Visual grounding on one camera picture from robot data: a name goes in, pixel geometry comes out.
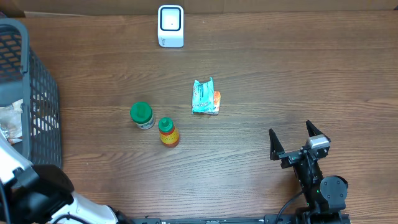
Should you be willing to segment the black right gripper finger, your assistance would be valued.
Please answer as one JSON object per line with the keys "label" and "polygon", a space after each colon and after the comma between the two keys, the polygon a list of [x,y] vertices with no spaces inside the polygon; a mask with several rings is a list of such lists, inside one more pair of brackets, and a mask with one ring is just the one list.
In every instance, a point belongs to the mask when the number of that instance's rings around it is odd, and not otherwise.
{"label": "black right gripper finger", "polygon": [[310,120],[307,120],[305,124],[310,137],[323,134]]}
{"label": "black right gripper finger", "polygon": [[269,130],[269,137],[270,137],[270,160],[276,161],[280,159],[280,155],[284,154],[284,148],[282,147],[276,133],[273,129]]}

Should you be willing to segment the small orange box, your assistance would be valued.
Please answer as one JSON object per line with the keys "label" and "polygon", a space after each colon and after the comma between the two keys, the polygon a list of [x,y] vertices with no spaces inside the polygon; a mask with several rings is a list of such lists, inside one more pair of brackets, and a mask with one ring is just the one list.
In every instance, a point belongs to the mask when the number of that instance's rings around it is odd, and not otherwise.
{"label": "small orange box", "polygon": [[214,91],[214,114],[218,114],[220,111],[220,103],[221,103],[221,93],[219,91]]}

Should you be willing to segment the teal wipes pack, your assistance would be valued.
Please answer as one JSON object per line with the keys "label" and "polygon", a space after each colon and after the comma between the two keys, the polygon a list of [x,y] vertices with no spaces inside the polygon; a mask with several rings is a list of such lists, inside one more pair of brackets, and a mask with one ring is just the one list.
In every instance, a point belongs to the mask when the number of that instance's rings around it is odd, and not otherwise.
{"label": "teal wipes pack", "polygon": [[204,113],[217,115],[218,111],[214,102],[214,94],[214,81],[212,77],[207,82],[195,80],[192,90],[192,114]]}

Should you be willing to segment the green cap hot sauce bottle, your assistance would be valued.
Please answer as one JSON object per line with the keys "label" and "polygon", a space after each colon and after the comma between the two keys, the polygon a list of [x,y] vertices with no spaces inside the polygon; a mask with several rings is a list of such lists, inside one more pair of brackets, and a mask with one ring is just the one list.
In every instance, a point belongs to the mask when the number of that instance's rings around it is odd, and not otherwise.
{"label": "green cap hot sauce bottle", "polygon": [[159,123],[159,133],[161,142],[168,147],[175,147],[180,140],[178,129],[175,127],[174,122],[168,118],[162,118]]}

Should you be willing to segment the green cap white jar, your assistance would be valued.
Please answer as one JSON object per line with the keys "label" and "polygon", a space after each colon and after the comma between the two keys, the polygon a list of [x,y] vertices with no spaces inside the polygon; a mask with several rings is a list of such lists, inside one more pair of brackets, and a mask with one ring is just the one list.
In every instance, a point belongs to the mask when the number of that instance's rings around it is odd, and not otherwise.
{"label": "green cap white jar", "polygon": [[146,102],[134,103],[130,110],[131,119],[140,129],[150,129],[155,124],[155,116],[152,108]]}

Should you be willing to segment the clear snack bag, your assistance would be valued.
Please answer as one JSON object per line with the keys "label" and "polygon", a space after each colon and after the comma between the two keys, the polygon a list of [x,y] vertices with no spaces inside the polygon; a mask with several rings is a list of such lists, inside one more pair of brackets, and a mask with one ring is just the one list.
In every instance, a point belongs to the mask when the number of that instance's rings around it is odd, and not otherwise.
{"label": "clear snack bag", "polygon": [[22,103],[20,99],[1,107],[1,134],[11,145],[22,141]]}

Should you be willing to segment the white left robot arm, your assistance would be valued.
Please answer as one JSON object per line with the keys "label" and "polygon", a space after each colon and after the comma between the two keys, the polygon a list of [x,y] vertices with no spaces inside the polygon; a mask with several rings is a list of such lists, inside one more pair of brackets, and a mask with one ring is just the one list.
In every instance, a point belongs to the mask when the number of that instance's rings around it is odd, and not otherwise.
{"label": "white left robot arm", "polygon": [[128,224],[119,210],[75,192],[55,165],[33,165],[1,136],[1,221],[4,223]]}

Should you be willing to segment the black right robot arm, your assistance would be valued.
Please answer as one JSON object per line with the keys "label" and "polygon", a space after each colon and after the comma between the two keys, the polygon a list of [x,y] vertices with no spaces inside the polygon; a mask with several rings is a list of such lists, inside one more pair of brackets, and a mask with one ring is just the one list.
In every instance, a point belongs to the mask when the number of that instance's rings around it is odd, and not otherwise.
{"label": "black right robot arm", "polygon": [[[306,121],[309,138],[297,151],[285,152],[276,133],[269,130],[270,159],[281,161],[281,168],[293,168],[301,191],[294,195],[279,210],[277,215],[266,215],[265,223],[350,223],[348,215],[341,213],[346,208],[348,182],[338,175],[324,177],[318,161],[328,155],[331,139],[324,135],[311,121]],[[284,210],[303,195],[307,206],[296,209],[292,215],[283,215]]]}

